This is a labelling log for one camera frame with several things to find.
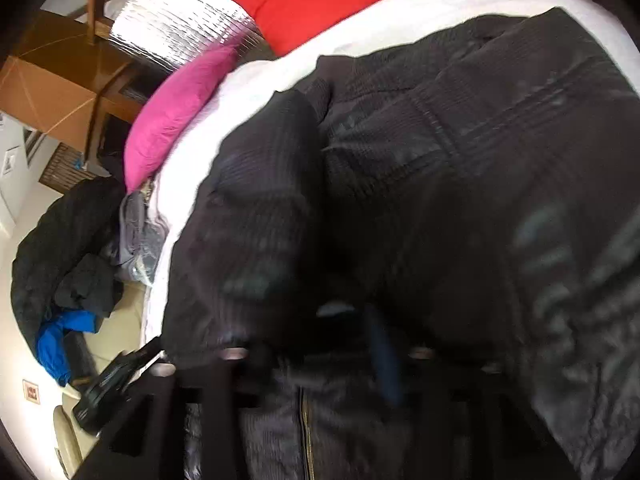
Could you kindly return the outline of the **black jacket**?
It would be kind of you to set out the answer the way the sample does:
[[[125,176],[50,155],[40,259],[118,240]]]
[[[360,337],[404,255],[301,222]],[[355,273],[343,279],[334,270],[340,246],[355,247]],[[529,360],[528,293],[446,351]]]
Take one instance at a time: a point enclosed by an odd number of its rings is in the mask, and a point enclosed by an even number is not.
[[[374,318],[496,346],[503,479],[638,477],[639,97],[565,12],[324,56],[222,141],[162,337],[265,352],[247,479],[402,479]]]

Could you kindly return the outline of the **black clothes pile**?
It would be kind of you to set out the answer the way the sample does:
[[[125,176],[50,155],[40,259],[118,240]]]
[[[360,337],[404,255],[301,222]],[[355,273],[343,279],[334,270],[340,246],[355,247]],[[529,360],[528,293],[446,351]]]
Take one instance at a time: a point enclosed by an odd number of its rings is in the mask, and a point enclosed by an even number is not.
[[[12,263],[11,306],[30,351],[41,325],[58,310],[55,289],[110,224],[125,196],[113,177],[82,180],[52,203],[17,247]]]

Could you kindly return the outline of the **grey folded clothes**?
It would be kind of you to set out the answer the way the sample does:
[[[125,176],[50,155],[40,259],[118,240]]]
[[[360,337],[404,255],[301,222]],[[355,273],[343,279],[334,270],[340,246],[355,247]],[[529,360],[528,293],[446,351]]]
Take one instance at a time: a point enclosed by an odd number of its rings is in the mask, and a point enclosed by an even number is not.
[[[141,191],[126,196],[119,208],[119,274],[125,281],[151,287],[168,229],[152,218]]]

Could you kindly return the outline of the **blue garment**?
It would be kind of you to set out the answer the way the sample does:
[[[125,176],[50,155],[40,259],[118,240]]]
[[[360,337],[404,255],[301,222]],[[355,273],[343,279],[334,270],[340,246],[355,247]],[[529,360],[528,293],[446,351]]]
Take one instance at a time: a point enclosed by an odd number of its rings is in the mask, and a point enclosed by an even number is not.
[[[36,341],[39,364],[60,387],[96,374],[85,334],[96,333],[96,315],[67,310],[41,326]]]

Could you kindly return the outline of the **magenta pillow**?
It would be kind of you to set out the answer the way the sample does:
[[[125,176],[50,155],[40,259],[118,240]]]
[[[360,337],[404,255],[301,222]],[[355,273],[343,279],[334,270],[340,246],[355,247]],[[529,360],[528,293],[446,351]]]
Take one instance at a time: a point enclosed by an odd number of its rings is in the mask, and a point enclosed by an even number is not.
[[[173,72],[153,93],[126,141],[128,193],[140,188],[163,165],[180,134],[214,95],[235,60],[235,47],[213,47]]]

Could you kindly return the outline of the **brown cardboard box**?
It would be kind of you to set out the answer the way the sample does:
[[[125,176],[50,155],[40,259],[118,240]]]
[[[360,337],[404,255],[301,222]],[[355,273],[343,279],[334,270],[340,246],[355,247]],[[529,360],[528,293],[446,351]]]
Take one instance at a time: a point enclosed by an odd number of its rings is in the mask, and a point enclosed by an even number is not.
[[[132,58],[87,26],[40,10],[1,70],[1,110],[77,151],[88,148],[96,104]]]

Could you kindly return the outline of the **white textured bedspread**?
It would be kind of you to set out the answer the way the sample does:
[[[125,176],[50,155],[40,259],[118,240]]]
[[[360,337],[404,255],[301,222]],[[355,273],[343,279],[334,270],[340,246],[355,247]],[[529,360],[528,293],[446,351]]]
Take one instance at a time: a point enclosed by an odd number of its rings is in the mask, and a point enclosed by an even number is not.
[[[274,92],[291,88],[322,55],[358,58],[416,40],[480,15],[533,16],[561,8],[608,52],[632,88],[639,85],[639,51],[626,27],[591,0],[381,0],[315,36],[282,58],[245,63],[231,72],[186,128],[156,175],[152,216],[168,233],[141,321],[141,340],[162,331],[172,246],[225,136],[260,110]]]

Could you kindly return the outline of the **silver foil insulation sheet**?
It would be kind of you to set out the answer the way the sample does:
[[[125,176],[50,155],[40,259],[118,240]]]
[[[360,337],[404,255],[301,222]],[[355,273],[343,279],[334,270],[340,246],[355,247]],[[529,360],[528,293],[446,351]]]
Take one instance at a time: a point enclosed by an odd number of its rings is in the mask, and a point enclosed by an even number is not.
[[[267,45],[255,21],[231,0],[127,0],[108,39],[168,73],[217,44],[238,40],[242,53]]]

